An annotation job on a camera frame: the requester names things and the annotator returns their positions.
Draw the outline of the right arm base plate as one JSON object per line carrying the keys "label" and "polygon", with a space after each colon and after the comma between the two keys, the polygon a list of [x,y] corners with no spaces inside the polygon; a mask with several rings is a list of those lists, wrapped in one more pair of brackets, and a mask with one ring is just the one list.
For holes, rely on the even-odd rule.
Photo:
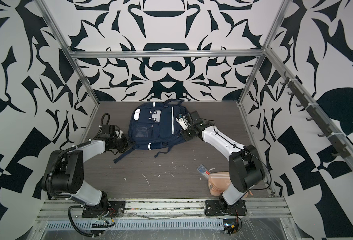
{"label": "right arm base plate", "polygon": [[206,200],[204,214],[214,216],[245,216],[247,208],[245,201],[239,200],[233,205],[228,205],[224,200]]}

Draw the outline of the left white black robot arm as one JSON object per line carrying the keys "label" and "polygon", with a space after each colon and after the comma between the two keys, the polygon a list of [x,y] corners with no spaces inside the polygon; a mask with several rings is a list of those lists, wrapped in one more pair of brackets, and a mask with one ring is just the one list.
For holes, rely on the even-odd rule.
{"label": "left white black robot arm", "polygon": [[129,141],[116,125],[101,125],[94,139],[53,151],[41,187],[52,198],[70,199],[86,206],[104,205],[103,194],[84,179],[84,163],[105,152],[122,153]]}

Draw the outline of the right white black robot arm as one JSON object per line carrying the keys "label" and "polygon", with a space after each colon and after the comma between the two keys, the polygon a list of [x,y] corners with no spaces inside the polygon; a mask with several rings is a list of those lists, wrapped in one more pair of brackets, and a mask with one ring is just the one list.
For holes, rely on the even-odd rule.
{"label": "right white black robot arm", "polygon": [[182,127],[182,135],[186,141],[199,138],[227,158],[230,184],[227,190],[219,195],[219,202],[223,206],[235,205],[246,192],[265,179],[264,163],[254,146],[245,146],[234,141],[222,133],[214,123],[202,119],[196,111],[184,117],[180,116],[177,122]]}

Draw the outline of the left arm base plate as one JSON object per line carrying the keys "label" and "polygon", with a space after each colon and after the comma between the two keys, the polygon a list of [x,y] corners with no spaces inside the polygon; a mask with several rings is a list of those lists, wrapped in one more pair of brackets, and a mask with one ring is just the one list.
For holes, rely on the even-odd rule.
{"label": "left arm base plate", "polygon": [[102,205],[88,206],[83,208],[82,218],[97,218],[103,216],[105,218],[119,217],[125,212],[126,201],[109,201],[105,207]]}

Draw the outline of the navy blue student backpack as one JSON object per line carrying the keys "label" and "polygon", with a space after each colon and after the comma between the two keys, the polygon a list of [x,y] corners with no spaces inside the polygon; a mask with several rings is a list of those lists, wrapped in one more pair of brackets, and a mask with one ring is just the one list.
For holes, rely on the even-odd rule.
{"label": "navy blue student backpack", "polygon": [[113,162],[116,164],[134,150],[161,150],[167,154],[173,146],[186,142],[184,128],[179,123],[186,123],[189,110],[182,105],[184,100],[170,99],[165,102],[152,102],[140,105],[133,112],[128,128],[128,138],[133,146],[129,147]]}

